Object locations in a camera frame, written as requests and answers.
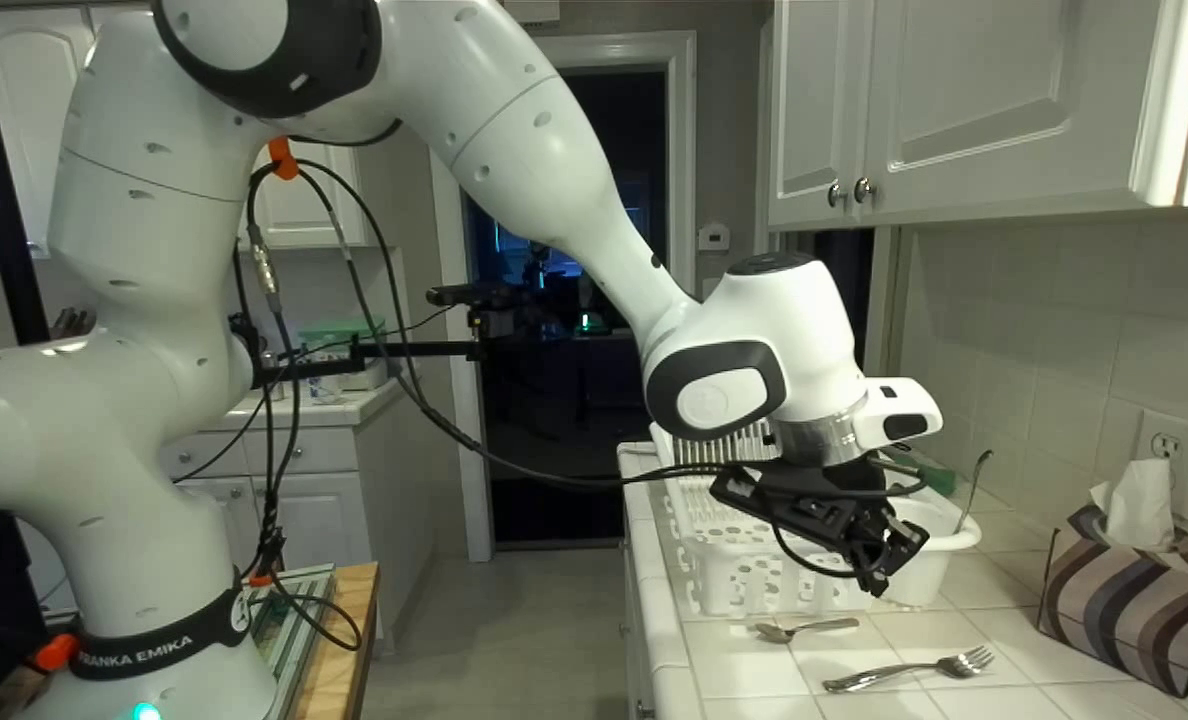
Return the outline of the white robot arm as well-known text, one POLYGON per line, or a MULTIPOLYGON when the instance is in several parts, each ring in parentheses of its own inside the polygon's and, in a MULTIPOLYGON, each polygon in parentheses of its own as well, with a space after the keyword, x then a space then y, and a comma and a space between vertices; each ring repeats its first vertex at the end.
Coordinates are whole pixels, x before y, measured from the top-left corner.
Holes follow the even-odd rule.
POLYGON ((938 398, 859 368, 818 261, 746 261, 687 296, 502 0, 146 0, 86 60, 52 192, 50 246, 89 283, 98 323, 0 350, 0 512, 58 549, 81 606, 74 664, 16 720, 274 715, 223 516, 159 454, 252 389, 223 283, 261 148, 389 128, 419 134, 502 228, 602 283, 668 434, 775 433, 750 516, 831 549, 863 590, 921 550, 878 461, 942 433, 938 398))

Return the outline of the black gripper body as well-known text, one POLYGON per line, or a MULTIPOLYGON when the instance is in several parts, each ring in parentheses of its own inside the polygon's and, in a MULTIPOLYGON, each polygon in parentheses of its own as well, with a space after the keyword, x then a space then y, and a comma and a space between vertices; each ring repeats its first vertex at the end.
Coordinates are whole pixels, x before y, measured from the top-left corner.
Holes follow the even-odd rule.
POLYGON ((871 563, 890 545, 927 545, 921 524, 897 516, 897 488, 890 485, 890 464, 878 453, 837 469, 819 469, 813 461, 725 464, 707 485, 707 496, 765 519, 775 545, 800 534, 837 550, 841 563, 818 563, 788 550, 800 568, 831 579, 857 579, 845 549, 863 545, 871 563))

